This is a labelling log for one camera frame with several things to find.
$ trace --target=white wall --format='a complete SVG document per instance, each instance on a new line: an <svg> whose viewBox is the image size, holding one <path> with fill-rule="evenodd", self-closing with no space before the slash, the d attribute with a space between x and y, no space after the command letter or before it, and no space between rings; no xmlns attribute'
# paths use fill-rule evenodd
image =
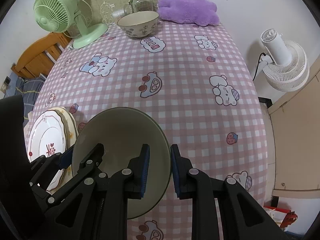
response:
<svg viewBox="0 0 320 240"><path fill-rule="evenodd" d="M40 28L33 16L35 0L16 0L0 24L0 84L11 73L21 54L33 42L48 34Z"/></svg>
<svg viewBox="0 0 320 240"><path fill-rule="evenodd" d="M305 49L312 64L320 53L320 28L302 0L211 0L218 5L222 23L233 36L248 69L254 73L259 54L260 34L276 28L287 39ZM12 63L34 41L46 35L34 21L34 0L17 0L0 25L0 84L10 74ZM259 96L273 102L282 92L268 85L262 73L255 80Z"/></svg>
<svg viewBox="0 0 320 240"><path fill-rule="evenodd" d="M278 207L296 212L298 219L292 225L288 226L287 231L304 235L320 211L320 199L279 197Z"/></svg>
<svg viewBox="0 0 320 240"><path fill-rule="evenodd" d="M254 75L258 57L265 51L261 33L275 28L285 39L298 42L310 65L320 53L320 28L302 0L211 0L218 6L221 22L234 38L249 71ZM260 73L254 82L258 96L273 102L284 93L273 89Z"/></svg>

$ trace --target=cabinet door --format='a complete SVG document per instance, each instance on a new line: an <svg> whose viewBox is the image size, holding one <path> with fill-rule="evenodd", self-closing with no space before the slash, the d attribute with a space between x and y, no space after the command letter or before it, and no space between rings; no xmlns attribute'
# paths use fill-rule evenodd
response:
<svg viewBox="0 0 320 240"><path fill-rule="evenodd" d="M314 77L271 114L276 146L275 189L311 190L320 184L320 83Z"/></svg>

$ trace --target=pink checkered tablecloth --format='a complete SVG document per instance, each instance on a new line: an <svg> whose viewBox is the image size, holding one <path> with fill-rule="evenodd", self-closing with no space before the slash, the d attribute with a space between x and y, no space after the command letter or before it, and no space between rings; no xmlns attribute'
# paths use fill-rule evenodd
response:
<svg viewBox="0 0 320 240"><path fill-rule="evenodd" d="M42 87L26 142L38 116L54 106L69 109L79 131L105 109L134 107L160 125L193 167L212 178L233 176L263 204L266 133L231 36L221 24L172 22L160 22L153 35L132 39L113 25L89 46L66 49ZM192 201L177 199L171 180L153 210L128 220L128 239L144 239L152 228L159 240L191 239L191 210Z"/></svg>

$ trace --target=green fan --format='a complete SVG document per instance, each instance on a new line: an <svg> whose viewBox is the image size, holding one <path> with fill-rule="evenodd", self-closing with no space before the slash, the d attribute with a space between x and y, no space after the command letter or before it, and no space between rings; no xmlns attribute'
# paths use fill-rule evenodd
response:
<svg viewBox="0 0 320 240"><path fill-rule="evenodd" d="M78 2L79 0L36 0L33 6L37 24L46 31L63 33L71 24L76 23L80 35L73 42L75 49L94 42L108 30L108 26L102 23L87 27L80 14Z"/></svg>

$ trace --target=white fan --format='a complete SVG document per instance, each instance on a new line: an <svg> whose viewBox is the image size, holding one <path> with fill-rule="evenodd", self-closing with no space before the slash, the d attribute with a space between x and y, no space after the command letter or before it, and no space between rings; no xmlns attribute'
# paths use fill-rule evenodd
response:
<svg viewBox="0 0 320 240"><path fill-rule="evenodd" d="M261 41L271 57L263 68L268 83L284 92L301 88L309 77L309 65L303 48L294 41L282 40L275 29L264 31Z"/></svg>

